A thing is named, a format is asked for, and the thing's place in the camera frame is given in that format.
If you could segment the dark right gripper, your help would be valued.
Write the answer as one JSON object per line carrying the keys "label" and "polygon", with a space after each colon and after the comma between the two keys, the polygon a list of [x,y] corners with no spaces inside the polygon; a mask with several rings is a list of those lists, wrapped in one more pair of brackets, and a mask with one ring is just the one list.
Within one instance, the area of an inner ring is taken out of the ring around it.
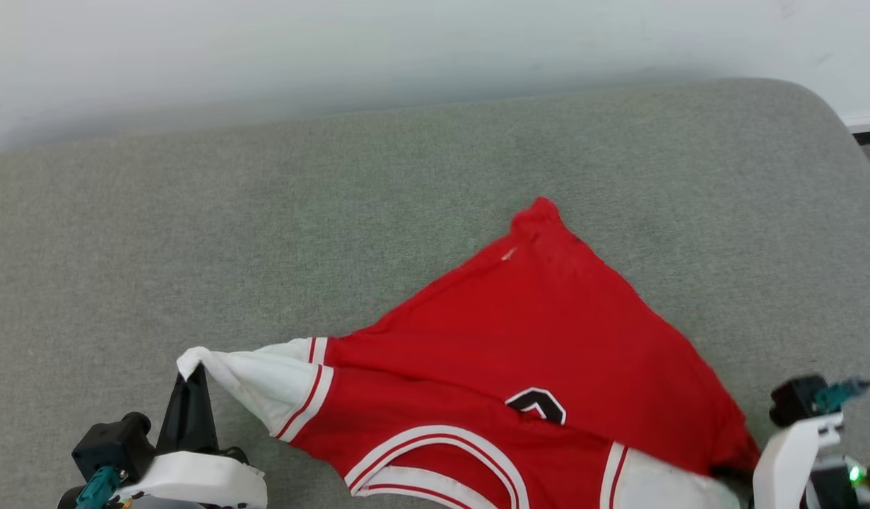
{"label": "dark right gripper", "polygon": [[[710,476],[731,488],[752,488],[753,471],[710,468]],[[821,455],[806,484],[806,508],[870,508],[870,466],[848,455]]]}

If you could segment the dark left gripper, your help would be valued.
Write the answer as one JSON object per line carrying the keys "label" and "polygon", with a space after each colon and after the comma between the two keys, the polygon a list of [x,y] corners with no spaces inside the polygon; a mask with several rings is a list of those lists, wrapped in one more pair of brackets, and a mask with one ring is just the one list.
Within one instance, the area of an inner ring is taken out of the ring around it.
{"label": "dark left gripper", "polygon": [[197,366],[192,373],[192,445],[189,444],[188,439],[189,407],[188,380],[185,380],[182,375],[177,375],[155,445],[157,454],[191,452],[193,447],[195,452],[218,453],[221,457],[230,458],[240,464],[250,463],[240,447],[219,448],[204,366]]}

